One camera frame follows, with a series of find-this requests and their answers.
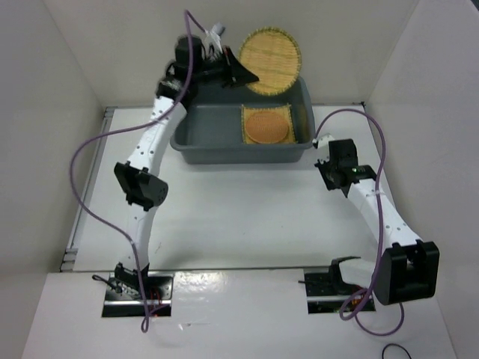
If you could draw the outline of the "round yellow bamboo plate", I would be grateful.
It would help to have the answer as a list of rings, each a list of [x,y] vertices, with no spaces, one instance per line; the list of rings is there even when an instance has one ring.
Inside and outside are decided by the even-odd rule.
[[[262,96],[276,96],[291,88],[302,68],[302,54],[296,40],[277,27],[259,28],[244,40],[239,62],[258,80],[248,88]]]

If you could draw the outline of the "round orange woven plate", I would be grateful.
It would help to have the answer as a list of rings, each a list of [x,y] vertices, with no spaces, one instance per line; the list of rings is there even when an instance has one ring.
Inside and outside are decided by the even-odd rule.
[[[248,140],[257,144],[277,144],[289,132],[287,119],[273,111],[256,111],[246,116],[244,131]]]

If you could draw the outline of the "square woven bamboo tray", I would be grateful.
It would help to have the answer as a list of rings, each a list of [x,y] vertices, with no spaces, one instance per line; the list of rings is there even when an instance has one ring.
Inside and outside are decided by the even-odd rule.
[[[244,131],[244,122],[245,122],[246,116],[256,111],[273,111],[283,115],[287,119],[287,122],[289,125],[289,132],[287,137],[283,141],[277,144],[295,144],[296,143],[296,135],[293,129],[293,119],[291,115],[291,105],[287,104],[283,106],[270,107],[270,108],[253,108],[253,107],[247,107],[243,105],[241,108],[241,129],[242,129],[242,140],[245,144],[257,144],[251,140],[248,140]]]

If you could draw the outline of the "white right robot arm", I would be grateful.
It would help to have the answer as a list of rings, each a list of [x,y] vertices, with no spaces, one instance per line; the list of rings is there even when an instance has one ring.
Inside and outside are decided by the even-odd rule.
[[[325,135],[313,145],[320,151],[315,166],[327,189],[341,191],[357,208],[380,248],[373,262],[360,257],[332,260],[330,290],[344,294],[353,285],[371,286],[383,305],[433,297],[439,269],[436,244],[423,241],[401,218],[374,169],[359,164],[353,140]]]

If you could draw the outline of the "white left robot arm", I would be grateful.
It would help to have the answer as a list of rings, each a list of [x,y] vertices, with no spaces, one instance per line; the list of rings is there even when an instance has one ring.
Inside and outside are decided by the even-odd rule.
[[[212,45],[205,53],[199,37],[178,38],[175,59],[156,89],[151,125],[129,158],[114,168],[129,205],[126,233],[135,246],[135,253],[124,257],[115,267],[115,279],[129,297],[142,298],[149,290],[150,233],[156,211],[168,194],[168,184],[159,178],[159,169],[169,141],[186,117],[200,85],[220,82],[225,87],[239,87],[258,80],[228,46]]]

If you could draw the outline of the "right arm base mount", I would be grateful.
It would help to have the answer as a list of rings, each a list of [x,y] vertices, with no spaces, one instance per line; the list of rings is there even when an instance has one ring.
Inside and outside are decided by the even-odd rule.
[[[339,313],[343,302],[361,287],[334,282],[326,266],[305,269],[298,280],[305,290],[309,314]]]

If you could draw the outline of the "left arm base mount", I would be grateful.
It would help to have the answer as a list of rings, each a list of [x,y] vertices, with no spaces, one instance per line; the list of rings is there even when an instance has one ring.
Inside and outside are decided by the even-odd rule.
[[[107,277],[93,274],[92,279],[106,285],[103,300],[103,318],[142,317],[145,315],[141,293],[130,289],[117,280],[112,273]],[[174,275],[150,271],[145,282],[147,309],[153,317],[171,316]]]

